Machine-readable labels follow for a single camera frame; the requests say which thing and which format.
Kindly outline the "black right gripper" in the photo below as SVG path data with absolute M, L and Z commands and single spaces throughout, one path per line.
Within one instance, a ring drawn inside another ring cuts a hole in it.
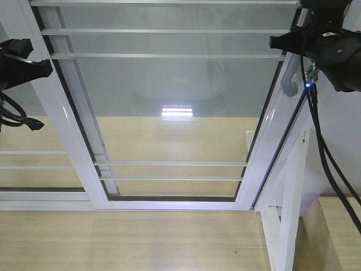
M 350 1 L 299 1 L 312 12 L 307 25 L 270 37 L 270 47 L 306 56 L 319 68 L 360 63 L 360 33 L 343 28 Z

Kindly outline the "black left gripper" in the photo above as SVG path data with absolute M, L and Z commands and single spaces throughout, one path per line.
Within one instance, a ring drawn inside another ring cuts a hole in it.
M 35 62 L 27 59 L 33 51 L 30 39 L 1 42 L 1 90 L 49 77 L 53 68 L 49 59 Z

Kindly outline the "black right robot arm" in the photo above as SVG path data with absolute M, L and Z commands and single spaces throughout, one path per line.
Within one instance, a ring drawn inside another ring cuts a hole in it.
M 270 47 L 312 60 L 336 91 L 360 91 L 360 31 L 343 28 L 350 1 L 300 1 L 312 11 L 310 22 L 281 36 Z

